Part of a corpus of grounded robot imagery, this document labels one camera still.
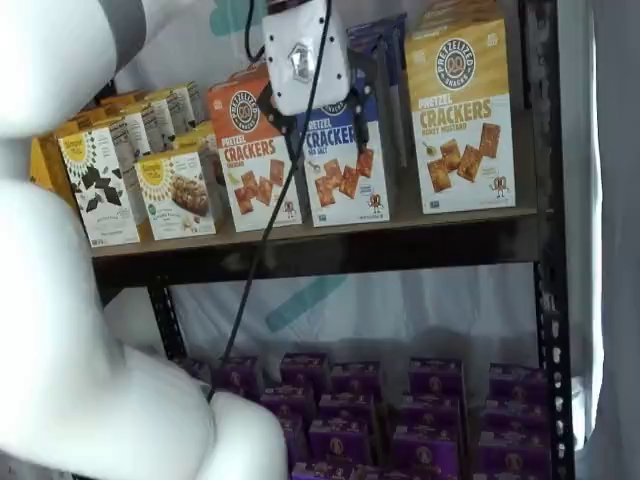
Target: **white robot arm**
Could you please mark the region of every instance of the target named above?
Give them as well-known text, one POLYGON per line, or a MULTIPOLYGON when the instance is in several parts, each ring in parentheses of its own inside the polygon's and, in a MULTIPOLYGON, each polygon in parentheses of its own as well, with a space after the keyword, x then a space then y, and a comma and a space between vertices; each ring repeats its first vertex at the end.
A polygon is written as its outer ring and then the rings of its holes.
MULTIPOLYGON (((0 449, 22 459, 109 480, 287 478, 285 442, 273 415, 226 393, 209 405, 186 374, 111 338, 77 218, 26 181, 30 137, 80 110, 193 1, 3 2, 0 449)), ((325 1, 309 3, 302 11, 313 23, 325 1)), ((295 16, 279 18, 287 22, 281 31, 288 41, 295 39, 295 16)), ((307 24, 299 28, 308 57, 297 58, 313 63, 321 25, 315 34, 307 24)), ((331 75, 346 70, 340 30, 338 22, 331 75)), ((292 45, 277 43, 268 50, 287 68, 279 56, 289 57, 292 45)), ((323 87, 321 79, 321 89, 331 91, 321 95, 324 102, 346 96, 341 88, 348 82, 335 83, 323 87)), ((310 88, 305 85, 296 91, 310 88)), ((287 102, 289 112, 302 112, 307 98, 287 102)))

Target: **cracker image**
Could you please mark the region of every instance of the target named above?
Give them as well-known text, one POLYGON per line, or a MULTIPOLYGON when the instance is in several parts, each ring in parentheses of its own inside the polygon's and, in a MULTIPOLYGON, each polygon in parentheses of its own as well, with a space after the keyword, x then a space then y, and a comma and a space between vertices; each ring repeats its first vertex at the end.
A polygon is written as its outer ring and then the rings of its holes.
POLYGON ((356 163, 356 170, 363 177, 371 178, 371 169, 373 168, 373 150, 367 148, 364 152, 358 155, 358 161, 356 163))
POLYGON ((209 196, 204 185, 182 175, 173 177, 171 199, 176 205, 201 217, 209 213, 209 196))
POLYGON ((258 196, 256 200, 264 203, 267 207, 271 203, 271 192, 273 191, 273 183, 264 177, 260 177, 260 183, 258 184, 258 196))
POLYGON ((253 212, 253 205, 251 205, 251 194, 246 187, 240 187, 234 190, 236 194, 236 200, 238 201, 238 208, 242 215, 253 212))
POLYGON ((483 123, 482 135, 480 137, 480 153, 485 157, 496 158, 499 143, 500 125, 496 125, 494 123, 483 123))
POLYGON ((329 177, 320 177, 316 179, 316 190, 318 192, 318 200, 321 207, 333 205, 336 203, 333 198, 333 189, 331 188, 331 179, 329 177))
POLYGON ((464 153, 462 154, 462 159, 460 160, 458 175, 470 182, 475 182, 481 161, 482 153, 480 150, 472 147, 471 145, 467 145, 464 149, 464 153))
POLYGON ((284 183, 284 162, 282 160, 271 159, 269 179, 274 185, 282 186, 284 183))
POLYGON ((440 153, 447 167, 447 171, 453 172, 460 166, 460 149, 455 139, 449 140, 447 143, 440 145, 440 153))
POLYGON ((338 188, 342 184, 342 170, 340 169, 340 163, 338 163, 337 158, 325 163, 324 171, 327 173, 329 188, 338 188))
POLYGON ((250 195, 249 198, 256 198, 258 196, 258 182, 256 182, 253 170, 249 170, 240 178, 242 179, 242 185, 247 190, 247 194, 250 195))
POLYGON ((342 183, 340 184, 340 192, 345 194, 351 200, 355 199, 359 179, 360 175, 358 175, 358 171, 355 168, 351 168, 349 166, 344 167, 342 183))
POLYGON ((451 188, 451 179, 449 178, 449 172, 447 171, 444 159, 440 158, 427 163, 427 168, 429 169, 434 192, 438 193, 447 188, 451 188))

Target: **pretzel cracker box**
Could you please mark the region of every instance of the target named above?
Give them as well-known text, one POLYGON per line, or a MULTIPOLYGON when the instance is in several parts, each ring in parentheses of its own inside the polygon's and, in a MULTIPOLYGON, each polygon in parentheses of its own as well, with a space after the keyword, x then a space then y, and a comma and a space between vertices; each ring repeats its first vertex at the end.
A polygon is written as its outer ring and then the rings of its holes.
MULTIPOLYGON (((373 46, 376 39, 369 40, 373 46)), ((373 46, 361 45, 365 52, 373 46)), ((313 225, 325 227, 385 222, 393 206, 397 143, 393 136, 388 68, 384 48, 372 56, 377 76, 375 95, 363 105, 369 143, 358 152, 354 113, 345 102, 314 110, 304 139, 305 173, 313 225)), ((357 71, 355 88, 364 94, 364 73, 357 71)), ((304 115, 298 122, 304 121, 304 115)))
POLYGON ((406 41, 425 214, 516 203, 504 19, 473 12, 423 21, 406 41))
MULTIPOLYGON (((269 81, 261 65, 209 89, 208 104, 236 231, 262 230, 291 168, 286 139, 258 107, 269 81)), ((306 208, 303 169, 291 182, 275 226, 299 225, 306 208)))

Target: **pretzelized logo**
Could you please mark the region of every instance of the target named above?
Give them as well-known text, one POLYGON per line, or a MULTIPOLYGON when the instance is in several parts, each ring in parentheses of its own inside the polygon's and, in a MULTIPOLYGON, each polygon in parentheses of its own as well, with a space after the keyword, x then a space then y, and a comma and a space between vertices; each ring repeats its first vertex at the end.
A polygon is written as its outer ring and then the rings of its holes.
POLYGON ((436 55, 436 75, 445 88, 464 88, 475 71, 476 55, 466 40, 451 38, 442 44, 436 55))
POLYGON ((256 98, 245 90, 236 92, 231 98, 229 113, 233 124, 244 133, 252 132, 260 120, 260 109, 256 98))

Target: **blue cracker box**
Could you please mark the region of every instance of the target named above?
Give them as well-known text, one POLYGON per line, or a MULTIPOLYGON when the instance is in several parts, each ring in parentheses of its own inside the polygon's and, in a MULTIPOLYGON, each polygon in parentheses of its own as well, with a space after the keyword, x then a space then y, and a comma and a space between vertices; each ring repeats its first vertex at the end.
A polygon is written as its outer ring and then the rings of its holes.
POLYGON ((264 390, 258 357, 231 357, 219 371, 222 387, 257 401, 264 390))
POLYGON ((398 425, 391 441, 393 466, 460 478, 460 447, 453 429, 398 425))
POLYGON ((336 393, 369 393, 382 401, 380 362, 336 363, 331 369, 331 388, 336 393))
POLYGON ((551 480, 551 473, 476 472, 472 480, 551 480))
POLYGON ((482 412, 482 426, 516 432, 548 432, 549 414, 541 405, 488 398, 482 412))
POLYGON ((280 385, 265 388, 260 403, 275 415, 300 415, 307 425, 316 416, 313 391, 309 386, 280 385))
POLYGON ((476 456, 479 471, 549 475, 551 449, 546 434, 485 430, 476 456))
POLYGON ((411 100, 409 81, 407 78, 407 62, 404 53, 406 35, 406 14, 387 17, 374 22, 364 23, 347 29, 350 46, 354 50, 366 47, 372 39, 383 37, 387 43, 387 66, 389 69, 389 85, 393 105, 395 138, 398 141, 399 163, 402 167, 413 165, 415 159, 415 140, 410 128, 411 100))
POLYGON ((357 476, 347 462, 301 462, 293 467, 291 480, 357 480, 357 476))
MULTIPOLYGON (((398 148, 385 49, 376 49, 371 58, 377 62, 377 75, 371 79, 374 95, 363 106, 369 142, 362 153, 356 142, 354 113, 345 102, 316 109, 311 114, 304 153, 316 227, 385 222, 391 218, 398 148)), ((365 78, 359 69, 353 87, 364 94, 365 78)))
POLYGON ((548 388, 543 370, 502 363, 489 367, 489 395, 493 398, 547 405, 548 388))
POLYGON ((278 417, 278 420, 287 442, 287 457, 291 469, 296 463, 309 460, 309 445, 304 434, 302 418, 299 415, 290 415, 278 417))
POLYGON ((311 385, 318 401, 331 390, 330 368, 326 353, 287 353, 280 362, 280 376, 291 385, 311 385))
POLYGON ((309 428, 309 444, 316 460, 371 464, 367 424, 355 419, 316 419, 309 428))

